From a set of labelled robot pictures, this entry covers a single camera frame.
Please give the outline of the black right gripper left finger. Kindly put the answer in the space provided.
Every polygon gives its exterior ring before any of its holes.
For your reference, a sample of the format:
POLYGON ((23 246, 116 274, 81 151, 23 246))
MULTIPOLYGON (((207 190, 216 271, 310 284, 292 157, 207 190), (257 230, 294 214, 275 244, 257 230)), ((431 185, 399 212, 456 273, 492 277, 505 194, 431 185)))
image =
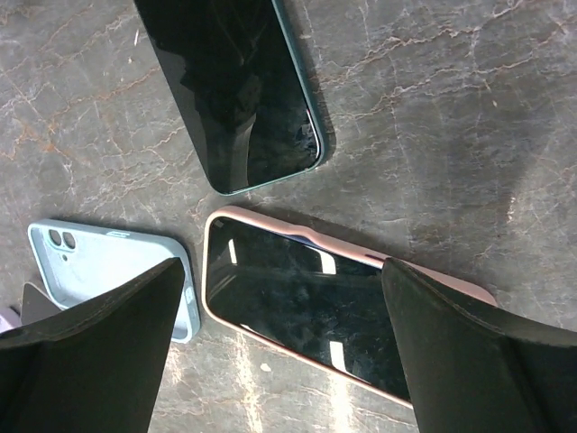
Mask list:
POLYGON ((185 280, 178 258, 1 335, 3 432, 145 432, 185 280))

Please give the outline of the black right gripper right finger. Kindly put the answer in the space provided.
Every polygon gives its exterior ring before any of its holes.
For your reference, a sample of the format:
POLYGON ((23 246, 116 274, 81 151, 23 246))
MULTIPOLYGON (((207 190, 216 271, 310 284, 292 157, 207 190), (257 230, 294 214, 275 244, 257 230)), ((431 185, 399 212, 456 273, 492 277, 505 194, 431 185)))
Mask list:
POLYGON ((382 288, 422 432, 574 432, 576 334, 397 259, 382 288))

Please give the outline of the light blue phone case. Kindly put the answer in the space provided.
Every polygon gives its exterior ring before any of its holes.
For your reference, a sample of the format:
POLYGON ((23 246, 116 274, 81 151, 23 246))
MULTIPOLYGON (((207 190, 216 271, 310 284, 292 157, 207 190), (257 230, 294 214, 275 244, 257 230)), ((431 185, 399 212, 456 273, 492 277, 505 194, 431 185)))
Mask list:
POLYGON ((175 239, 43 219, 28 238, 51 301, 69 309, 116 289, 170 258, 181 260, 184 282, 172 341, 186 344, 200 329, 190 260, 175 239))

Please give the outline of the blue-edged black phone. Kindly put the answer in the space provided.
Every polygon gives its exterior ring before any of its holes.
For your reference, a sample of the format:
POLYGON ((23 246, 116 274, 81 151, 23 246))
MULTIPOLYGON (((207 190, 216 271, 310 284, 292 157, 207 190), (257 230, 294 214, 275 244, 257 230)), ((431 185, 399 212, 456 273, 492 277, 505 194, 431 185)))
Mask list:
POLYGON ((378 267, 219 216, 207 236, 206 308, 308 361, 410 400, 378 267))

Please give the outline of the pink phone case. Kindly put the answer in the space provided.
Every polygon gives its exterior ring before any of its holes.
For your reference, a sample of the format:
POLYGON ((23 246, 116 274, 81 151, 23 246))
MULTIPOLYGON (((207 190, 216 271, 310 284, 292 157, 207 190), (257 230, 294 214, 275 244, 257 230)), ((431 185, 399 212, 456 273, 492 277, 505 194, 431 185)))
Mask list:
POLYGON ((523 379, 475 284, 239 207, 206 225, 202 300, 220 323, 439 427, 523 379))

